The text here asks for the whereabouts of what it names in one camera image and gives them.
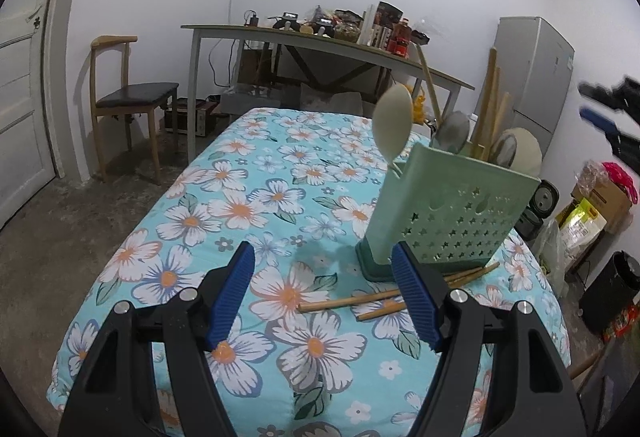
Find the floral blue quilt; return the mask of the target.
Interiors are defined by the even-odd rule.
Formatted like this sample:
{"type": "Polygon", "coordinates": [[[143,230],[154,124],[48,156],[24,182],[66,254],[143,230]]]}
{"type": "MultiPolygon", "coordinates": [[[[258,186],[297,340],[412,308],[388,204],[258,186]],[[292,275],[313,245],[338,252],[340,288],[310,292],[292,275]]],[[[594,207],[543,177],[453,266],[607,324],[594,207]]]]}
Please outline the floral blue quilt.
{"type": "Polygon", "coordinates": [[[258,108],[198,156],[96,279],[54,362],[63,436],[574,436],[568,335],[513,228],[458,284],[420,264],[442,345],[356,245],[388,168],[370,120],[258,108]],[[228,339],[206,349],[217,280],[243,242],[255,272],[228,339]]]}

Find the yellow snack bag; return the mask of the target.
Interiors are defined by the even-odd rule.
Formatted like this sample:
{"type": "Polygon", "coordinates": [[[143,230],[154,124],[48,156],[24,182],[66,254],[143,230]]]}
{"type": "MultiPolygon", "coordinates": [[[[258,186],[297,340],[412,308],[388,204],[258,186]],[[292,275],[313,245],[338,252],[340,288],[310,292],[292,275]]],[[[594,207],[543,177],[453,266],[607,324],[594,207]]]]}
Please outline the yellow snack bag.
{"type": "Polygon", "coordinates": [[[560,226],[561,240],[567,253],[578,254],[604,230],[606,219],[583,197],[560,226]]]}

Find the yellow plastic bag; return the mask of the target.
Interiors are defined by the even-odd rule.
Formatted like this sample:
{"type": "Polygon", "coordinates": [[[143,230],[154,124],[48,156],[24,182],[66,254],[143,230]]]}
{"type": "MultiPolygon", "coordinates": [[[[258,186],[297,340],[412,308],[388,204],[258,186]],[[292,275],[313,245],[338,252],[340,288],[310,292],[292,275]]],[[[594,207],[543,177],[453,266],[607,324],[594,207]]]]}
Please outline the yellow plastic bag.
{"type": "Polygon", "coordinates": [[[426,114],[426,93],[420,88],[418,94],[412,101],[412,121],[418,125],[424,125],[428,121],[426,114]]]}

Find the wooden chair black seat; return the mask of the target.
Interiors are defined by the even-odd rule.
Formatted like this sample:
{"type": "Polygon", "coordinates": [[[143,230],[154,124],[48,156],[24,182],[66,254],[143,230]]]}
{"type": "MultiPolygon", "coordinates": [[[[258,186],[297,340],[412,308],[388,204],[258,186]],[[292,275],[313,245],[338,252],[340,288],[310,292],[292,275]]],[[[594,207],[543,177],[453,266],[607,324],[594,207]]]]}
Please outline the wooden chair black seat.
{"type": "Polygon", "coordinates": [[[107,182],[106,160],[100,138],[99,118],[119,117],[125,125],[127,150],[132,150],[131,124],[134,114],[144,114],[148,120],[149,140],[155,180],[160,181],[160,146],[158,145],[155,111],[158,108],[170,111],[172,123],[178,119],[178,82],[140,82],[130,84],[129,61],[131,45],[138,41],[136,35],[101,35],[90,44],[89,54],[89,101],[90,116],[96,158],[104,182],[107,182]],[[96,97],[96,60],[102,51],[119,48],[120,88],[98,99],[96,97]]]}

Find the black rice cooker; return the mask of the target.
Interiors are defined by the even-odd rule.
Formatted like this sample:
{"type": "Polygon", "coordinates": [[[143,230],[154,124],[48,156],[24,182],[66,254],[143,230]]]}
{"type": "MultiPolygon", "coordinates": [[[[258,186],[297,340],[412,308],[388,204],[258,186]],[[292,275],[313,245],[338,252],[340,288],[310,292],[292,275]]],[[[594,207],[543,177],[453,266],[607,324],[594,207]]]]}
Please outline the black rice cooker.
{"type": "Polygon", "coordinates": [[[551,216],[559,199],[558,189],[548,180],[541,179],[538,188],[515,223],[514,229],[525,242],[536,238],[544,220],[551,216]]]}

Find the red bottle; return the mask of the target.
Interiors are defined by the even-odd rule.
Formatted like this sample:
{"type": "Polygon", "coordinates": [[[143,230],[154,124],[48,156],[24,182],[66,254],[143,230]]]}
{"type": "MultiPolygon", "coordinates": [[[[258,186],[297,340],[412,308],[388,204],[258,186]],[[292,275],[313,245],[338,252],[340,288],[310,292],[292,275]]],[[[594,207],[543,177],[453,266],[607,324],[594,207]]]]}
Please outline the red bottle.
{"type": "Polygon", "coordinates": [[[407,18],[402,18],[394,25],[390,40],[387,43],[387,51],[394,56],[407,58],[409,44],[411,42],[412,28],[407,18]]]}

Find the silver refrigerator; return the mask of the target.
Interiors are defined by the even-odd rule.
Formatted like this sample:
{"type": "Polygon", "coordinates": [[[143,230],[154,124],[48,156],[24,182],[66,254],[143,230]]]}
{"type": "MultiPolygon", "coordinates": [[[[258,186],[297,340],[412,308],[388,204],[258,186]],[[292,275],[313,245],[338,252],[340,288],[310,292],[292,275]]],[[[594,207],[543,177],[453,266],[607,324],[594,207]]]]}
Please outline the silver refrigerator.
{"type": "Polygon", "coordinates": [[[502,125],[527,129],[546,152],[567,96],[575,50],[541,16],[500,19],[494,47],[499,89],[510,94],[502,125]]]}

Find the large steel spoon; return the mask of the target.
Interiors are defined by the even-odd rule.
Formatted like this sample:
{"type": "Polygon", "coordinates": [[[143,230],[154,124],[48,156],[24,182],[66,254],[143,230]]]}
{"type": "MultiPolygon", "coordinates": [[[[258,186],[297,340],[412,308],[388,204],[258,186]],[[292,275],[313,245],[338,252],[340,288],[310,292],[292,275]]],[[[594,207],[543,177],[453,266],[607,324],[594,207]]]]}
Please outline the large steel spoon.
{"type": "Polygon", "coordinates": [[[469,117],[460,111],[447,115],[439,124],[431,139],[431,147],[458,154],[465,147],[470,133],[469,117]]]}

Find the grey wooden desk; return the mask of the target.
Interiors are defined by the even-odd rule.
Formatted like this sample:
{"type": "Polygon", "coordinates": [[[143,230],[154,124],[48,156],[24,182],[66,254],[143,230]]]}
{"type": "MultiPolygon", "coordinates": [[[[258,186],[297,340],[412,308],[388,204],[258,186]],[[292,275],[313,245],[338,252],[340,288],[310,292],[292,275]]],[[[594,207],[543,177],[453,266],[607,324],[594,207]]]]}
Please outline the grey wooden desk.
{"type": "Polygon", "coordinates": [[[381,49],[375,49],[352,42],[325,38],[320,36],[292,32],[292,30],[276,30],[275,28],[244,25],[219,25],[219,24],[183,24],[183,30],[192,32],[188,90],[188,128],[186,128],[186,146],[188,147],[188,161],[192,162],[195,153],[195,105],[196,90],[198,90],[198,68],[200,67],[200,52],[203,39],[235,39],[239,41],[262,41],[270,44],[282,45],[291,48],[303,48],[319,52],[342,56],[343,58],[357,60],[374,66],[398,71],[410,77],[416,82],[413,86],[413,94],[420,89],[420,82],[425,79],[422,65],[400,56],[394,56],[381,49]]]}

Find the white panel door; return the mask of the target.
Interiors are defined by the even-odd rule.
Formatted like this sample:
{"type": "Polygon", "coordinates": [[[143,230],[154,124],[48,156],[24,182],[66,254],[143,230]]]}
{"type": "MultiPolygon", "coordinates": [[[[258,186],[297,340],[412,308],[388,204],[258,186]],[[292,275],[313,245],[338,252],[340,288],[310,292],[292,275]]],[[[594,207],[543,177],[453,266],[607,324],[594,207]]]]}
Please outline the white panel door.
{"type": "Polygon", "coordinates": [[[1,222],[54,176],[44,125],[40,53],[46,0],[1,7],[1,222]]]}

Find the green perforated utensil holder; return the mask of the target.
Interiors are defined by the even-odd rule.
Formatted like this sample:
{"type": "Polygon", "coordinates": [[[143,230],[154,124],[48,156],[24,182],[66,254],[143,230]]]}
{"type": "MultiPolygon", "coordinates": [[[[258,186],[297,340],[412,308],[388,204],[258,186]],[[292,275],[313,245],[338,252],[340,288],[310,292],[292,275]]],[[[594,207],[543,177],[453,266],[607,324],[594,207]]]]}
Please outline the green perforated utensil holder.
{"type": "Polygon", "coordinates": [[[392,249],[406,242],[420,264],[462,271],[487,264],[510,235],[540,180],[459,154],[413,145],[387,171],[366,232],[361,272],[390,282],[392,249]]]}

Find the cardboard box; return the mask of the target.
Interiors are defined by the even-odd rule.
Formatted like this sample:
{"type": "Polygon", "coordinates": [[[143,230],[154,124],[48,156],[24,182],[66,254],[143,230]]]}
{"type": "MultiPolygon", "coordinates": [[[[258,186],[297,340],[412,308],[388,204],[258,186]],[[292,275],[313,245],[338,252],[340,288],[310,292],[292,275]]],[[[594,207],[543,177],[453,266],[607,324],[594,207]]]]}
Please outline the cardboard box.
{"type": "Polygon", "coordinates": [[[587,194],[583,194],[580,186],[575,184],[570,195],[577,201],[586,198],[606,220],[604,230],[611,235],[624,230],[632,203],[626,193],[610,180],[597,180],[587,194]]]}

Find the green glass jar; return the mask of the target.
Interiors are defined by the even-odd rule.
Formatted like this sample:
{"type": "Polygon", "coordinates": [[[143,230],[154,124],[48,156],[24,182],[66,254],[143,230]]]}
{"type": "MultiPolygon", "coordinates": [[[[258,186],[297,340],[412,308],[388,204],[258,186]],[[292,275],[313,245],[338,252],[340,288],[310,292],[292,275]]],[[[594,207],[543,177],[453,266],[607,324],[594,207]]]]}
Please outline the green glass jar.
{"type": "Polygon", "coordinates": [[[337,40],[348,41],[356,44],[360,37],[361,30],[351,22],[341,22],[334,27],[334,38],[337,40]]]}

